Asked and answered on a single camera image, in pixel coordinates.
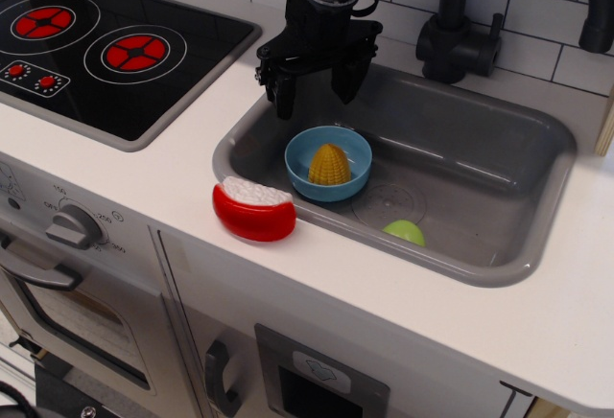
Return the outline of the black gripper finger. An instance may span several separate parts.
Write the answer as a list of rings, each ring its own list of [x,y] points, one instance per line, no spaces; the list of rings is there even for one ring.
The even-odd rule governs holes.
[[[274,105],[277,117],[289,120],[294,110],[296,75],[267,70],[264,73],[264,85],[267,98]]]
[[[344,105],[356,97],[368,72],[371,57],[343,58],[332,67],[331,87]]]

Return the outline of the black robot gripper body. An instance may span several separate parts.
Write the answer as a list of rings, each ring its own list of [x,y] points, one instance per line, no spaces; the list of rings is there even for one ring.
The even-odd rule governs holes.
[[[375,55],[379,22],[366,18],[379,0],[286,0],[284,30],[257,50],[256,79],[267,70],[302,76],[330,69],[343,58]]]

